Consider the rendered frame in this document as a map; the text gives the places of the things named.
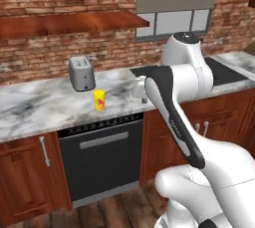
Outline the black dishwasher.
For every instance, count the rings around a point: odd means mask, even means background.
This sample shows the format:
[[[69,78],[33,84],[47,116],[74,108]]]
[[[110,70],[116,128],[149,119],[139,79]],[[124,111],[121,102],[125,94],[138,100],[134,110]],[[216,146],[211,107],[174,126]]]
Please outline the black dishwasher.
[[[143,114],[128,114],[58,131],[75,208],[138,187]],[[128,131],[128,138],[80,149],[80,142]]]

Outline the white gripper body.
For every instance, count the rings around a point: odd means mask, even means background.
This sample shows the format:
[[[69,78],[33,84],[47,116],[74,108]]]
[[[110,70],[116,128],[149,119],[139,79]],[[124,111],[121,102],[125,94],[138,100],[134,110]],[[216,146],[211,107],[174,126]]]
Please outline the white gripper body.
[[[145,76],[139,76],[136,78],[132,87],[132,96],[136,99],[146,99],[147,95],[144,89]]]

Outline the yellow cup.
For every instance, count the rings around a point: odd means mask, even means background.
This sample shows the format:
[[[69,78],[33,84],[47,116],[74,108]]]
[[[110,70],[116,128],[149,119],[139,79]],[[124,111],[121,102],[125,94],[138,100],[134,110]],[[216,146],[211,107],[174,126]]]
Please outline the yellow cup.
[[[105,108],[104,90],[94,90],[94,105],[97,111],[102,111]]]

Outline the wooden wall shelf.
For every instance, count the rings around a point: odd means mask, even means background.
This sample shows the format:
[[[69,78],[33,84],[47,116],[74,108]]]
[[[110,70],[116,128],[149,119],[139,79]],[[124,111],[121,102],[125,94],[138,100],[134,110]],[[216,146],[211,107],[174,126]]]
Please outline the wooden wall shelf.
[[[0,39],[39,37],[148,27],[129,11],[0,18]]]

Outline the silver toaster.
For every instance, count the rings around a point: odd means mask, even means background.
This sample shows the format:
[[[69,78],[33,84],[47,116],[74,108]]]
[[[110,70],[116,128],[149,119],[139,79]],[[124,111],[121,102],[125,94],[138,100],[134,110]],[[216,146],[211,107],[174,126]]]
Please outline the silver toaster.
[[[86,92],[96,87],[94,68],[86,56],[76,56],[69,60],[71,84],[75,91]]]

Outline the grey framed window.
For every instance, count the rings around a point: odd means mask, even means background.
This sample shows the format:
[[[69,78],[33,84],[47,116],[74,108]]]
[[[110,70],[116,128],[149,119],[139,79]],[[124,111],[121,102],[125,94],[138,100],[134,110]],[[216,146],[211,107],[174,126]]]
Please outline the grey framed window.
[[[210,9],[142,13],[139,17],[146,20],[149,25],[135,30],[135,40],[137,42],[164,40],[175,32],[205,34],[210,16]]]

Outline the wooden cupboard door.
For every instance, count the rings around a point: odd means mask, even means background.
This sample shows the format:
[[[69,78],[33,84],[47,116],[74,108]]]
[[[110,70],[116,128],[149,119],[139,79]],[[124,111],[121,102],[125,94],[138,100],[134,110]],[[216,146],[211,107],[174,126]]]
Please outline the wooden cupboard door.
[[[139,185],[164,168],[186,164],[158,110],[143,113]]]
[[[235,142],[251,151],[254,89],[189,103],[186,113],[194,126],[200,123],[199,134],[203,135],[208,120],[207,138]]]
[[[45,162],[39,136],[51,166]],[[72,203],[55,132],[0,143],[0,223],[10,225]]]

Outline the black sink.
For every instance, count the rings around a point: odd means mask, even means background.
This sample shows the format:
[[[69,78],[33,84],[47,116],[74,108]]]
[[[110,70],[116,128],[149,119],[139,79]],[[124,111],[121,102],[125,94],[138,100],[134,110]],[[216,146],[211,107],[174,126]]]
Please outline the black sink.
[[[207,57],[205,63],[211,69],[213,74],[213,86],[222,86],[226,84],[236,83],[247,80],[247,77],[229,69],[225,65],[216,62],[212,58]],[[156,65],[133,68],[130,71],[136,76],[148,76],[149,73],[156,68]]]

